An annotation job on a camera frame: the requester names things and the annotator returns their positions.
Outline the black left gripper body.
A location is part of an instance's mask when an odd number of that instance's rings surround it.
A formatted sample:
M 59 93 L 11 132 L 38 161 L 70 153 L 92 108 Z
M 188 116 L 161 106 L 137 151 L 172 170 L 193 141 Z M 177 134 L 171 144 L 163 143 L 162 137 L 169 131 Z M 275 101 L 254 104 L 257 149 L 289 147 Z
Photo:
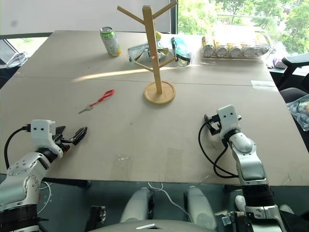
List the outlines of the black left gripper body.
M 59 150 L 65 154 L 69 149 L 70 145 L 73 143 L 73 138 L 64 138 L 62 134 L 55 134 L 52 136 L 54 143 L 58 146 L 56 149 L 52 149 L 51 152 L 58 155 Z

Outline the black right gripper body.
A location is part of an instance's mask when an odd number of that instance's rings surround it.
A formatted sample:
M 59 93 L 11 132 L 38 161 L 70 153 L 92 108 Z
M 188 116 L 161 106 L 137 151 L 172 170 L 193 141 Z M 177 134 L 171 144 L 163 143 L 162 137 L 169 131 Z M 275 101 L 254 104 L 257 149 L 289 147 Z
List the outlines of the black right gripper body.
M 221 121 L 218 115 L 214 115 L 212 116 L 213 118 L 213 122 L 212 122 L 212 126 L 217 129 L 217 134 L 219 134 L 222 130 L 222 125 L 221 125 Z

